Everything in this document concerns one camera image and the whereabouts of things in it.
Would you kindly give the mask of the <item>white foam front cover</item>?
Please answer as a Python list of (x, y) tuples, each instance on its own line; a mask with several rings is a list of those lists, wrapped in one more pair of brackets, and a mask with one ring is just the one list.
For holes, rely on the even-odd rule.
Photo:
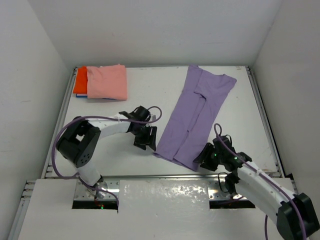
[(39, 179), (21, 240), (279, 240), (258, 208), (210, 209), (204, 181), (122, 180), (119, 209), (74, 209), (75, 180)]

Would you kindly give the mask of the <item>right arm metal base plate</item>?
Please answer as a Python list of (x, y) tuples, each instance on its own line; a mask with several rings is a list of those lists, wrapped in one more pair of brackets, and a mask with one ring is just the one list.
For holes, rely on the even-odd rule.
[(246, 201), (247, 198), (235, 193), (227, 192), (227, 188), (225, 186), (224, 180), (210, 180), (207, 184), (208, 197), (213, 201), (232, 201), (232, 200), (240, 200)]

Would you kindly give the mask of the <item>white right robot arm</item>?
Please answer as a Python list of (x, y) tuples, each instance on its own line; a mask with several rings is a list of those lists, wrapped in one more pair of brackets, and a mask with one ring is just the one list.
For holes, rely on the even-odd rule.
[(241, 195), (258, 207), (276, 225), (285, 240), (305, 240), (320, 229), (312, 200), (290, 191), (252, 161), (244, 152), (236, 152), (227, 135), (207, 143), (194, 159), (200, 167), (215, 171), (219, 165), (229, 172), (224, 186), (231, 195)]

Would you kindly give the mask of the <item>aluminium left table rail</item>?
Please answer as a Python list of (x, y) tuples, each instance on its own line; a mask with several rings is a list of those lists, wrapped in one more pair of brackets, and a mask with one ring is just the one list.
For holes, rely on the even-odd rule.
[(54, 132), (53, 132), (53, 135), (51, 138), (51, 142), (50, 142), (48, 153), (47, 153), (47, 156), (45, 159), (44, 167), (43, 167), (43, 170), (41, 173), (41, 177), (40, 177), (41, 179), (51, 178), (51, 174), (53, 172), (53, 168), (52, 168), (52, 164), (51, 164), (52, 149), (53, 149), (53, 145), (54, 145), (54, 141), (56, 139), (56, 136), (59, 133), (59, 131), (62, 129), (64, 122), (65, 122), (65, 118), (66, 118), (70, 98), (71, 98), (71, 95), (73, 92), (73, 87), (74, 87), (74, 82), (75, 82), (77, 71), (78, 71), (78, 67), (76, 66), (72, 69), (69, 80), (67, 82), (67, 87), (66, 87), (66, 90), (65, 90), (65, 93), (63, 96), (63, 100), (62, 100), (62, 103), (60, 106), (58, 118), (57, 118), (57, 121), (55, 124)]

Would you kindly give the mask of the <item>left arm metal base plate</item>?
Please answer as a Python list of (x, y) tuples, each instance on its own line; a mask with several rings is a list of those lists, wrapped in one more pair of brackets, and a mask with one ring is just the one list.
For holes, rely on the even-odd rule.
[(93, 201), (95, 198), (102, 201), (116, 200), (119, 197), (120, 189), (117, 182), (100, 182), (99, 191), (86, 187), (80, 181), (77, 182), (73, 199), (75, 201)]

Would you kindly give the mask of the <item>aluminium front table rail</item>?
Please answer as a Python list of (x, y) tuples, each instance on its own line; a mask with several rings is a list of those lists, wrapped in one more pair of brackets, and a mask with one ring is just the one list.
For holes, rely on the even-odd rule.
[(226, 173), (214, 174), (165, 174), (165, 175), (106, 175), (105, 179), (122, 179), (122, 180), (196, 180), (196, 179), (215, 179), (224, 178)]

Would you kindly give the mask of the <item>purple t-shirt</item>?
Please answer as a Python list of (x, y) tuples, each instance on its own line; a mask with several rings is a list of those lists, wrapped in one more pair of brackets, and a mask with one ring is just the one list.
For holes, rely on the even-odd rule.
[(190, 65), (154, 155), (196, 172), (199, 165), (194, 160), (204, 149), (214, 121), (236, 83), (226, 74), (216, 75)]

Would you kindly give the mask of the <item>folded pink t-shirt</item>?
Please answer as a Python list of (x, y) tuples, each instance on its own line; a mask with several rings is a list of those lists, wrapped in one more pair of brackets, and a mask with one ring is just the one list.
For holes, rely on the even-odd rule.
[(124, 65), (87, 66), (87, 98), (126, 101), (127, 70)]

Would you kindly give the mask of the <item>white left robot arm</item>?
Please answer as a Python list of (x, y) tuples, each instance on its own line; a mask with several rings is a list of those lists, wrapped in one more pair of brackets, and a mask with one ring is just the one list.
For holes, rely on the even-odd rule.
[(157, 127), (153, 124), (160, 119), (160, 115), (151, 114), (150, 109), (143, 106), (109, 117), (78, 116), (66, 124), (54, 140), (51, 150), (53, 170), (58, 177), (64, 177), (56, 165), (56, 152), (59, 152), (75, 168), (74, 177), (88, 190), (105, 193), (107, 187), (104, 178), (92, 162), (98, 141), (115, 134), (131, 133), (134, 135), (134, 146), (155, 151)]

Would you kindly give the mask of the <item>folded orange t-shirt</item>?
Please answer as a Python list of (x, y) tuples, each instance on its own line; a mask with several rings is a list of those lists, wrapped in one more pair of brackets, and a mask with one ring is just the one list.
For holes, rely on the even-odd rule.
[(75, 85), (73, 88), (73, 94), (86, 95), (88, 85), (87, 67), (82, 66), (77, 69), (75, 77)]

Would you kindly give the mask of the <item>aluminium table rail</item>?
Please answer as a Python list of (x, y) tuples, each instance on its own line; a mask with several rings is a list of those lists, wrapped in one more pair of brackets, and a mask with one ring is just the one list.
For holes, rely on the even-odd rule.
[(122, 179), (122, 180), (196, 180), (196, 179), (215, 179), (224, 178), (226, 173), (214, 174), (165, 174), (165, 175), (106, 175), (105, 179)]
[(259, 87), (258, 87), (258, 83), (257, 83), (256, 78), (255, 78), (255, 74), (254, 74), (253, 70), (249, 66), (246, 66), (245, 68), (246, 68), (246, 72), (247, 72), (247, 75), (248, 75), (248, 78), (249, 78), (249, 81), (250, 81), (250, 84), (251, 84), (251, 88), (252, 88), (252, 91), (253, 91), (253, 94), (254, 94), (254, 98), (255, 98), (257, 107), (258, 107), (258, 111), (259, 111), (259, 114), (260, 114), (260, 117), (261, 117), (261, 120), (262, 120), (264, 131), (266, 133), (266, 137), (267, 137), (267, 140), (268, 140), (268, 143), (269, 143), (269, 146), (270, 146), (271, 156), (275, 160), (275, 166), (277, 168), (277, 175), (276, 176), (284, 178), (286, 175), (285, 175), (284, 168), (283, 168), (283, 165), (282, 165), (282, 161), (281, 161), (281, 158), (280, 158), (280, 155), (279, 155), (277, 144), (275, 142), (275, 138), (274, 138), (271, 126), (270, 126), (270, 122), (269, 122), (269, 119), (268, 119), (268, 116), (267, 116), (267, 113), (266, 113), (266, 109), (265, 109), (265, 106), (264, 106), (264, 103), (263, 103), (263, 99), (262, 99), (262, 96), (261, 96), (261, 93), (260, 93), (260, 90), (259, 90)]
[(73, 92), (73, 87), (74, 87), (74, 82), (75, 82), (77, 71), (78, 71), (78, 67), (76, 66), (72, 69), (69, 80), (67, 82), (67, 87), (66, 87), (66, 90), (65, 90), (65, 93), (63, 96), (63, 100), (62, 100), (62, 103), (60, 106), (58, 118), (57, 118), (57, 121), (55, 124), (54, 132), (53, 132), (53, 135), (51, 138), (51, 142), (50, 142), (48, 153), (47, 153), (47, 156), (45, 159), (44, 167), (43, 167), (43, 170), (41, 173), (41, 177), (40, 177), (41, 179), (51, 178), (51, 174), (53, 172), (53, 168), (52, 168), (52, 164), (51, 164), (52, 149), (53, 149), (53, 145), (54, 145), (54, 141), (56, 139), (56, 136), (59, 133), (59, 131), (62, 129), (64, 122), (65, 122), (65, 118), (66, 118), (70, 98), (71, 98), (71, 95)]

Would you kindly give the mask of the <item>aluminium right table rail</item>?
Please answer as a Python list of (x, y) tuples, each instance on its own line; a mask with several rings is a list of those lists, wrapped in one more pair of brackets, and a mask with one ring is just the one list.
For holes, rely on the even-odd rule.
[(254, 94), (254, 98), (255, 98), (257, 107), (258, 107), (258, 111), (259, 111), (259, 114), (260, 114), (260, 117), (261, 117), (261, 120), (262, 120), (264, 131), (266, 133), (266, 137), (267, 137), (267, 140), (268, 140), (268, 143), (269, 143), (269, 146), (270, 146), (271, 156), (275, 160), (275, 166), (277, 168), (277, 175), (276, 176), (284, 178), (286, 175), (285, 175), (284, 168), (283, 168), (283, 165), (282, 165), (282, 161), (281, 161), (281, 158), (280, 158), (280, 155), (279, 155), (277, 144), (275, 142), (275, 138), (274, 138), (271, 126), (270, 126), (270, 122), (269, 122), (269, 119), (268, 119), (268, 116), (267, 116), (267, 113), (266, 113), (266, 109), (265, 109), (265, 106), (264, 106), (264, 103), (263, 103), (263, 99), (262, 99), (262, 96), (261, 96), (261, 93), (260, 93), (260, 90), (259, 90), (259, 87), (258, 87), (258, 83), (257, 83), (256, 78), (255, 78), (255, 74), (254, 74), (253, 70), (249, 66), (246, 66), (245, 68), (246, 68), (246, 72), (247, 72), (247, 75), (248, 75), (248, 78), (249, 78), (249, 81), (250, 81), (250, 84), (251, 84), (251, 88), (252, 88), (252, 91), (253, 91), (253, 94)]

